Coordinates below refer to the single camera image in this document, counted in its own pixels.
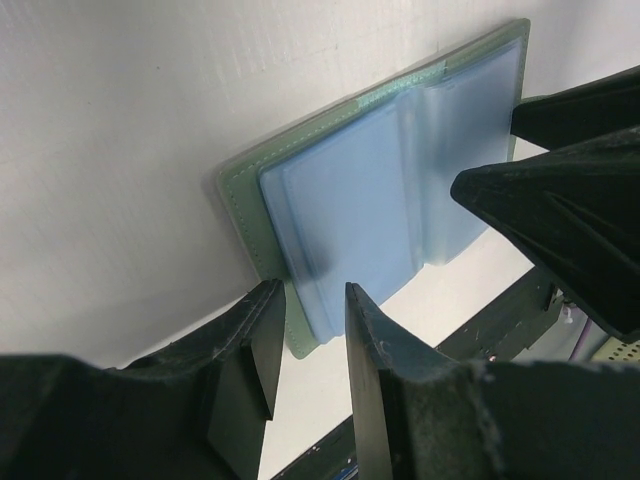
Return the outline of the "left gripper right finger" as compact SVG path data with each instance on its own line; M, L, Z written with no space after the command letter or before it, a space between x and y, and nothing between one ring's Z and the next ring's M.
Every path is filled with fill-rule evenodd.
M635 479L639 368L465 361L405 390L413 479Z

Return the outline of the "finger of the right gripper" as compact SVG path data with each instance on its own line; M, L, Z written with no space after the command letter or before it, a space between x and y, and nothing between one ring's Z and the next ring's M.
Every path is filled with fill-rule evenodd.
M451 196L603 330L639 338L639 154L547 152L459 173Z
M511 134L555 150L639 125L639 69L633 67L552 95L528 98L512 112Z

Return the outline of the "green card holder wallet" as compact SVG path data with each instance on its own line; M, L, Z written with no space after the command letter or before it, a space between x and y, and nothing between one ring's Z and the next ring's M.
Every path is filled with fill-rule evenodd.
M450 189L464 170L512 160L530 29L512 20L221 169L217 186L256 274L285 284L294 357L344 334L346 283L383 303L485 231Z

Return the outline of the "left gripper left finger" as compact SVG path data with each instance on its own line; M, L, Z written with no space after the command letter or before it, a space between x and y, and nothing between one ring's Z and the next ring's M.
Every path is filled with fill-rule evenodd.
M1 359L5 479L254 479L280 376L285 288L125 368L61 355Z

